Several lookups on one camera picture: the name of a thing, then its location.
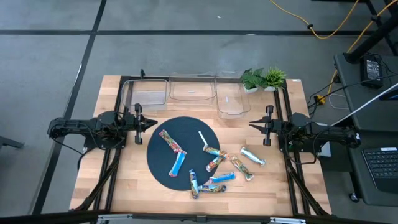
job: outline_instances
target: yellow cable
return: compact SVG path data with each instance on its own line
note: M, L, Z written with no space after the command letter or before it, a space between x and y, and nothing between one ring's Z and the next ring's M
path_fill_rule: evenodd
M397 2L398 0L393 0L392 2L390 2L390 4L386 5L384 9L382 9L378 14L377 17L379 17L385 10L388 9L388 7L390 7L391 5L393 5L395 2ZM371 21L366 27L365 29L362 31L362 33L358 36L358 38L355 40L355 42L349 47L349 49L347 50L347 53L350 52L353 47L358 43L358 41L361 39L361 37L363 36L363 34L369 29L369 27L373 24L373 21ZM331 92L331 86L333 83L333 80L335 79L337 75L337 70L335 70L331 80L330 80L330 86L329 86L329 90L328 90L328 94Z
M304 18L302 18L301 16L298 16L298 15L296 15L296 14L294 14L294 13L291 13L291 12L289 12L289 11L286 11L285 9L283 9L282 7L280 7L278 4L276 4L273 0L270 0L270 2L273 3L273 4L274 4L276 7L278 7L280 10L286 12L287 14L289 14L289 15L291 15L291 16L294 16L294 17L296 17L296 18L299 18L301 21L303 21L304 23L306 23L306 25L310 25L310 23L307 22L307 21L306 21ZM337 29L336 29L335 31L333 31L330 35L328 35L328 36L326 36L326 37L320 37L320 36L315 32L315 30L314 30L312 27L310 27L310 30L312 31L312 33L314 34L314 36L317 37L318 39L321 39L321 40L325 40L325 39L327 39L327 38L329 38L329 37L332 37L335 33L337 33L337 31L340 30L340 28L343 26L343 24L344 24L344 23L347 21L347 19L350 17L351 13L353 13L353 11L354 11L354 9L355 9L355 7L356 7L356 5L357 5L358 2L359 2L359 0L356 0L356 2L354 3L353 7L351 8L351 10L350 10L349 13L347 14L347 16L344 18L343 22L341 22L341 24L337 27Z

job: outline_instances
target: plastic container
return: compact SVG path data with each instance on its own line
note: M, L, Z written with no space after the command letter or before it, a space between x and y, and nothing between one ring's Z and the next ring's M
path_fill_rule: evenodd
M172 74L169 77L169 103L177 106L210 105L216 97L216 73Z
M216 80L218 116L222 119L239 119L251 106L244 92L240 76L243 72L221 72Z
M146 107L165 105L167 81L161 79L128 80L123 84L122 96L124 106L134 106L136 103Z

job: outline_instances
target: laptop keyboard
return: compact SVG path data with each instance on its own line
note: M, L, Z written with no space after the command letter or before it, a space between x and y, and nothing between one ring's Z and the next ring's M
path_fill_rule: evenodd
M398 179L398 151L365 149L366 162L373 178Z

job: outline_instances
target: potted plant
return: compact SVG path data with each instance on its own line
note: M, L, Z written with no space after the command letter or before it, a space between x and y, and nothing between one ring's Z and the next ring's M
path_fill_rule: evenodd
M244 71L243 75L241 76L241 81L243 83L244 91L249 93L254 93L259 89L259 86L264 79L261 77L263 68L256 69L252 71L252 69L247 69Z
M276 89L281 88L285 77L286 74L284 71L270 67L261 83L261 86L264 88L264 91L275 91Z

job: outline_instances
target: candy bar wrapper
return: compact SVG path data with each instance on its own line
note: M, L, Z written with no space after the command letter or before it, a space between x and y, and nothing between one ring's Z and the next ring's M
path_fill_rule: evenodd
M228 159L228 154L226 153L226 151L221 151L221 150L215 149L215 148L210 147L210 146L207 146L207 145L205 145L205 146L203 147L203 150L204 150L205 152L207 152L207 153L212 154L212 155L221 156L221 157L223 157L224 159Z
M181 151L178 152L178 154L177 154L177 159L176 159L175 162L174 162L174 165L173 165L173 167L172 167L172 170L170 170L170 172L169 172L169 176L171 176L171 177L176 177L176 176L178 176L178 171L179 171L180 168L181 168L182 162L184 161L185 155L186 155L186 154L187 154L187 153L186 153L185 151L183 151L183 150L181 150Z
M248 171L248 168L246 168L246 167L243 165L243 163L242 163L236 156L233 156L233 157L231 158L231 162L232 162L232 164L234 164L234 166L235 166L236 168L238 168L239 171L241 171L241 172L244 174L244 177L246 178L247 181L250 181L251 179L253 179L254 175L251 174L251 173Z
M191 193L193 199L197 199L199 197L199 188L197 182L197 175L193 170L189 171L189 178L191 180Z
M256 155L254 155L251 151L249 151L245 147L242 147L241 154L251 159L252 161L257 162L258 164L260 164L260 166L264 166L266 164L266 161L264 159L259 159Z
M215 159L213 159L213 161L211 161L211 162L206 166L207 172L211 172L211 171L212 171L216 166L218 166L223 160L224 160L224 158L222 158L221 156L217 156Z
M199 192L218 193L226 191L225 185L202 185L199 186Z
M173 149L174 153L181 151L181 147L169 136L166 130L162 130L159 135L167 142L167 144Z
M218 177L210 177L209 182L212 184L212 183L220 183L223 181L229 181L234 179L235 179L235 173L230 172L229 174L223 174Z

